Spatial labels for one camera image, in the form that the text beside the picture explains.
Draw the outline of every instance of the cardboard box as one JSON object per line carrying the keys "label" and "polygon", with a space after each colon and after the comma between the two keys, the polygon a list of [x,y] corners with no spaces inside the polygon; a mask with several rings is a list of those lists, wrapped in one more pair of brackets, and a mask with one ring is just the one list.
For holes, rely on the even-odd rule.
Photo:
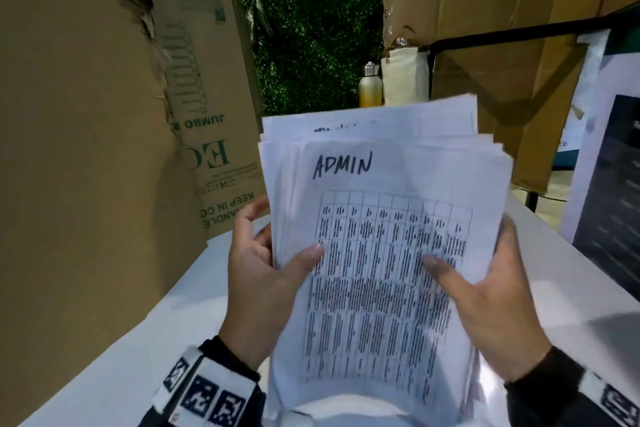
{"label": "cardboard box", "polygon": [[[385,45],[587,19],[636,1],[384,0]],[[513,182],[545,192],[584,51],[574,37],[446,51],[436,57],[431,95],[477,93],[480,131],[514,156]]]}
{"label": "cardboard box", "polygon": [[2,0],[0,426],[142,321],[206,246],[138,8]]}
{"label": "cardboard box", "polygon": [[232,229],[265,193],[258,154],[259,98],[253,56],[241,42],[233,0],[149,0],[166,61],[165,95],[184,143],[209,238]]}

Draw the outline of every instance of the fingernail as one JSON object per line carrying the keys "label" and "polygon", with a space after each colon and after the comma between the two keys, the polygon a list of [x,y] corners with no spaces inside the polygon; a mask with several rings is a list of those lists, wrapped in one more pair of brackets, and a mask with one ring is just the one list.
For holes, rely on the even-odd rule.
{"label": "fingernail", "polygon": [[422,257],[422,264],[428,269],[434,267],[436,263],[436,259],[433,255],[424,255]]}
{"label": "fingernail", "polygon": [[324,255],[324,247],[321,243],[316,243],[311,247],[309,253],[314,260],[320,260]]}

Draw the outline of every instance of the hand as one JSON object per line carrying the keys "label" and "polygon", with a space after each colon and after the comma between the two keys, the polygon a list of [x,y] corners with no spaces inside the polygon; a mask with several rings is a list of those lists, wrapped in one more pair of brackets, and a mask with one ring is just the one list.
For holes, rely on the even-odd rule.
{"label": "hand", "polygon": [[238,359],[258,370],[289,320],[293,301],[323,256],[322,245],[298,253],[282,270],[271,261],[271,224],[255,237],[251,222],[269,206],[266,196],[236,215],[229,251],[227,315],[218,334]]}
{"label": "hand", "polygon": [[422,263],[454,300],[471,342],[503,380],[522,378],[549,352],[511,218],[502,219],[489,273],[478,284],[440,259],[425,256]]}

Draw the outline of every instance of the table surface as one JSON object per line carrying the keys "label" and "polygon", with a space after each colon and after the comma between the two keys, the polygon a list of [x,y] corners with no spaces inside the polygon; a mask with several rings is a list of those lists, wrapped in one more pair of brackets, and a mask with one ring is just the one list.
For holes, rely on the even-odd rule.
{"label": "table surface", "polygon": [[[507,213],[518,227],[538,314],[551,341],[640,403],[640,303],[511,195]],[[256,227],[267,222],[262,218]],[[230,234],[210,240],[142,323],[22,427],[137,425],[180,353],[219,330],[227,308],[230,241]],[[504,424],[496,418],[503,415],[494,415],[494,425]]]}

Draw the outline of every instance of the green hedge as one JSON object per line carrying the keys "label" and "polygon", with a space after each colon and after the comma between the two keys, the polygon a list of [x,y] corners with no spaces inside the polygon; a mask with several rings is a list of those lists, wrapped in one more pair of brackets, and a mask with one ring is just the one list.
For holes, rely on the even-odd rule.
{"label": "green hedge", "polygon": [[382,0],[243,0],[267,115],[358,106],[360,69],[382,50]]}

